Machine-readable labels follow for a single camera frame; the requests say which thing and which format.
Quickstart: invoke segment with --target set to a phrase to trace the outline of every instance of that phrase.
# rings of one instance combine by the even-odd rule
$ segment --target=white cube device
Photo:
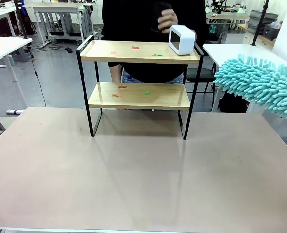
[[[184,25],[173,25],[170,28],[169,45],[178,55],[190,55],[195,40],[195,32]]]

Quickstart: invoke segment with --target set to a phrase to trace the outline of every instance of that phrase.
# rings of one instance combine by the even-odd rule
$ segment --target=black shirt
[[[169,34],[151,30],[156,0],[103,0],[104,40],[168,42]],[[161,0],[172,5],[178,24],[196,32],[202,46],[208,34],[204,0]],[[145,83],[165,83],[183,73],[184,65],[123,63],[125,71]]]

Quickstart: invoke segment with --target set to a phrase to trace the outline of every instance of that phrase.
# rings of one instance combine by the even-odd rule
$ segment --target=chair seat
[[[195,81],[197,70],[198,69],[188,69],[187,70],[186,79],[189,82]],[[215,74],[211,70],[209,70],[209,69],[202,69],[201,70],[201,75],[200,75],[200,80],[199,80],[200,82],[212,82],[215,79],[216,79]]]

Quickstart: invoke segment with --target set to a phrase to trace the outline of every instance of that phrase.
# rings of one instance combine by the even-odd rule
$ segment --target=black chair
[[[186,83],[194,83],[195,78],[197,74],[197,69],[188,69],[186,72],[186,80],[188,82]],[[216,63],[212,65],[211,70],[210,69],[203,69],[201,70],[201,75],[199,79],[199,83],[207,83],[205,91],[197,91],[196,93],[212,93],[212,106],[215,102],[215,84],[213,83],[212,85],[212,91],[207,91],[209,83],[213,82],[216,74]]]

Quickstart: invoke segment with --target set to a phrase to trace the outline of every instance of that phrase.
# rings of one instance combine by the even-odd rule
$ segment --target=finger
[[[165,16],[165,15],[173,15],[174,16],[176,14],[175,14],[175,12],[172,9],[166,9],[166,10],[162,11],[162,15],[163,16]]]
[[[158,23],[162,23],[162,22],[165,22],[165,21],[174,21],[175,20],[175,17],[173,15],[165,15],[165,16],[162,16],[160,18],[158,18]]]
[[[172,25],[175,25],[173,21],[166,21],[158,25],[158,29],[163,30],[166,28],[170,28]]]
[[[162,30],[162,34],[169,34],[169,33],[170,33],[170,28]]]

